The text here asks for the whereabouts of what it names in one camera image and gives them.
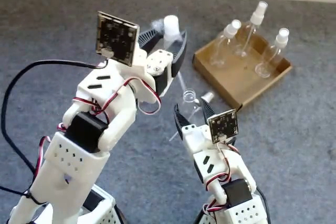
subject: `circuit board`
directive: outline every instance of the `circuit board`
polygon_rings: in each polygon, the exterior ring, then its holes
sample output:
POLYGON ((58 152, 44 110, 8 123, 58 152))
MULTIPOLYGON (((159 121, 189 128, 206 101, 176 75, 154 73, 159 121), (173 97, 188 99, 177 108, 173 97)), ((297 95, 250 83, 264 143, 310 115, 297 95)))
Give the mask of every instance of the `circuit board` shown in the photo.
POLYGON ((132 66, 139 25, 98 12, 96 52, 132 66))
POLYGON ((236 110, 229 110, 213 115, 207 119, 213 144, 220 141, 221 137, 230 138, 238 134, 238 121, 236 110))

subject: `black cable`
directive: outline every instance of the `black cable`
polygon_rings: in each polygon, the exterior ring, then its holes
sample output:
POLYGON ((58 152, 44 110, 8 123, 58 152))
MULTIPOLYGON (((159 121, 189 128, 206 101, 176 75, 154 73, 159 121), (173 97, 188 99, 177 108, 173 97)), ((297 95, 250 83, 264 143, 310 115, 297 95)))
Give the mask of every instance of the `black cable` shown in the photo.
POLYGON ((0 190, 7 191, 9 193, 17 194, 17 195, 20 195, 20 196, 26 196, 25 193, 21 193, 20 191, 12 190, 12 189, 9 189, 9 188, 3 187, 3 186, 0 186, 0 190))
POLYGON ((260 190, 259 187, 257 187, 257 191, 258 191, 258 193, 260 194, 260 196, 262 197, 262 199, 263 199, 263 201, 264 201, 264 204, 265 204, 266 215, 267 215, 267 223, 268 223, 268 224, 271 224, 271 216, 270 216, 270 214, 269 214, 269 208, 268 208, 268 204, 267 204, 266 196, 265 196, 265 194, 260 190))
MULTIPOLYGON (((2 135, 4 136, 6 142, 11 146, 11 148, 14 150, 14 152, 25 162, 25 164, 28 166, 30 171, 32 173, 35 172, 35 167, 31 164, 31 162, 28 160, 28 158, 21 152, 21 150, 14 144, 13 140, 9 137, 7 134, 6 130, 6 112, 7 112, 7 106, 8 106, 8 98, 9 95, 11 94, 11 91, 14 87, 14 85, 17 83, 17 81, 30 69, 36 66, 40 65, 68 65, 68 66, 75 66, 75 67, 82 67, 82 68, 90 68, 90 69, 103 69, 107 66, 108 61, 106 61, 106 64, 104 66, 96 66, 80 61, 70 61, 70 60, 40 60, 40 61, 35 61, 31 64, 29 64, 27 67, 25 67, 23 70, 21 70, 10 82, 8 85, 5 95, 4 95, 4 100, 2 103, 2 108, 1 108, 1 132, 2 135)), ((25 195, 24 193, 11 190, 9 188, 0 186, 1 190, 8 191, 13 194, 19 194, 19 195, 25 195)))

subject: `small glass bottle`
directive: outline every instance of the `small glass bottle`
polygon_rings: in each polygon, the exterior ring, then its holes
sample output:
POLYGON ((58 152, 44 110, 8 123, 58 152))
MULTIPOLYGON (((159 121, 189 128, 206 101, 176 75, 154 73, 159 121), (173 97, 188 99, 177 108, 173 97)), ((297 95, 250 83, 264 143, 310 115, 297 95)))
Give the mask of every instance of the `small glass bottle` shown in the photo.
POLYGON ((217 36, 215 52, 210 57, 210 64, 212 66, 222 67, 224 65, 226 56, 233 52, 235 35, 240 27, 240 21, 235 19, 217 36))
POLYGON ((287 28, 281 28, 277 35, 274 44, 268 46, 262 54, 262 62, 259 63, 255 72, 262 78, 268 78, 275 70, 278 61, 281 59, 279 56, 281 51, 287 46, 289 30, 287 28))
POLYGON ((237 35, 238 45, 235 49, 235 55, 246 57, 249 53, 250 42, 253 34, 256 33, 264 19, 267 3, 260 1, 251 19, 244 23, 237 35))

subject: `white sprayer top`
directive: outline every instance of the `white sprayer top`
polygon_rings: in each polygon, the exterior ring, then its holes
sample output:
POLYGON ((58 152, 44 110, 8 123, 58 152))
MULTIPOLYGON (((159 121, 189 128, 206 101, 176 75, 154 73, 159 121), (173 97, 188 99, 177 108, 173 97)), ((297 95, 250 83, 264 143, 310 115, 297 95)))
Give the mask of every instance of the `white sprayer top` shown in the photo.
POLYGON ((180 35, 178 17, 175 15, 168 15, 163 20, 165 36, 175 37, 180 35))
POLYGON ((287 28, 281 28, 275 39, 275 45, 278 48, 285 48, 288 43, 289 30, 287 28))
POLYGON ((224 36, 228 39, 232 39, 237 31, 240 29, 241 27, 241 23, 239 20, 234 19, 230 24, 228 24, 225 29, 224 29, 224 36))
POLYGON ((256 10, 253 12, 252 16, 251 16, 251 23, 259 26, 261 25, 261 23, 263 22, 262 20, 264 19, 264 15, 265 15, 265 11, 267 9, 267 3, 264 1, 260 1, 256 10))

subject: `perforated bracket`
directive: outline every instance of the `perforated bracket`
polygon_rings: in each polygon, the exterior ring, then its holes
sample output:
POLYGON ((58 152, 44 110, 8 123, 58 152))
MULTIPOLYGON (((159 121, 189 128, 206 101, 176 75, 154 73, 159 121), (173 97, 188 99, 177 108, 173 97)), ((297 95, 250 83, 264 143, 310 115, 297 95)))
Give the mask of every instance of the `perforated bracket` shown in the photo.
POLYGON ((87 181, 99 176, 109 156, 108 152, 91 154, 56 132, 45 159, 73 179, 87 181))

